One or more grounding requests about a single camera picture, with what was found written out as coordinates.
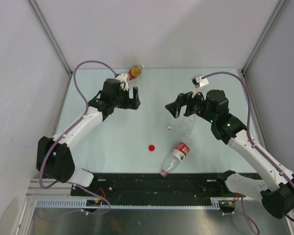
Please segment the clear unlabelled plastic bottle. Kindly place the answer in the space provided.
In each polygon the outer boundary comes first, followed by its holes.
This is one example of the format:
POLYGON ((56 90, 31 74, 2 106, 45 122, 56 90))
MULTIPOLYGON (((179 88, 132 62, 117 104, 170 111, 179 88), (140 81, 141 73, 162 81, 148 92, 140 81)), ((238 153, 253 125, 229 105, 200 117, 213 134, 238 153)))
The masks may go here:
POLYGON ((194 115, 182 117, 179 123, 180 134, 184 137, 189 137, 195 128, 196 117, 194 115))

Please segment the yellow tea bottle red label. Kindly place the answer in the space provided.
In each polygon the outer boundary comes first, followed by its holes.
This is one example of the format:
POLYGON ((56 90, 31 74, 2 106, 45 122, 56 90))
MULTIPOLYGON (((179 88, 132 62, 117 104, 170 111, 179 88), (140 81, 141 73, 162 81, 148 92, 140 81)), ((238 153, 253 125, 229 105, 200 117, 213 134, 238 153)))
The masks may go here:
POLYGON ((128 83, 133 81, 134 79, 138 78, 141 74, 145 66, 143 64, 140 65, 134 65, 132 68, 130 68, 126 74, 128 75, 128 78, 126 79, 128 83))

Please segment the red-labelled clear water bottle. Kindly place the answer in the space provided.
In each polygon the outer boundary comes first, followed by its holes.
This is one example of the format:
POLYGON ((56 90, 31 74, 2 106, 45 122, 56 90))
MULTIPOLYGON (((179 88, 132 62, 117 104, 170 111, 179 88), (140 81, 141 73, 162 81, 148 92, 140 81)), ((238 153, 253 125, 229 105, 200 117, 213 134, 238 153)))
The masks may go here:
POLYGON ((160 175, 166 177, 169 173, 174 171, 189 152, 190 149, 188 145, 184 142, 180 142, 172 152, 164 158, 160 168, 160 175))

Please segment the red bottle cap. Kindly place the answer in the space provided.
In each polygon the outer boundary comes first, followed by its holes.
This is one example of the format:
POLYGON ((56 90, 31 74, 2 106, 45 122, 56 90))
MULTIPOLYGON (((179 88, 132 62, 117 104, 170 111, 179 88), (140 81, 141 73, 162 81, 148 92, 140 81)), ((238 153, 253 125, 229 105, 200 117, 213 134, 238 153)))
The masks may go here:
POLYGON ((148 149, 149 149, 149 151, 153 152, 153 151, 155 150, 155 146, 154 146, 154 145, 150 145, 150 146, 148 147, 148 149))

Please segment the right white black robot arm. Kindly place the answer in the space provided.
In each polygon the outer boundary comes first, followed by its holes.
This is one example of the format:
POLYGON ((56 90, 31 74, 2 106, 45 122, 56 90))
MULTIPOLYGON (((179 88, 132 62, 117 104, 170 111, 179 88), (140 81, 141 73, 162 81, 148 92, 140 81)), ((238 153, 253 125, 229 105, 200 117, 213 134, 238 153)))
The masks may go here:
POLYGON ((250 197, 262 203, 275 218, 283 218, 294 209, 294 173, 273 158, 250 135, 247 127, 229 112, 224 91, 210 90, 207 95, 192 92, 180 93, 177 99, 165 106, 174 118, 197 115, 211 124, 211 132, 217 140, 239 153, 259 174, 259 180, 250 179, 228 170, 217 182, 216 190, 221 196, 232 192, 250 197))

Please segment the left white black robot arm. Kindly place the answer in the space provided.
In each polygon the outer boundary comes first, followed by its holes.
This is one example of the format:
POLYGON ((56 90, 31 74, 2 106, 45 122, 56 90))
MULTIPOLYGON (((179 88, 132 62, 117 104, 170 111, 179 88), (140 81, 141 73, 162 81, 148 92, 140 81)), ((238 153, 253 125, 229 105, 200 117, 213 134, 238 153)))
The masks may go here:
POLYGON ((137 110, 140 104, 137 87, 133 87, 133 97, 130 97, 124 81, 106 79, 102 90, 86 102, 86 111, 69 127, 51 138, 43 136, 39 139, 36 168, 40 176, 81 185, 82 191, 89 196, 96 194, 98 183, 93 180, 93 173, 75 165, 72 150, 116 108, 137 110))

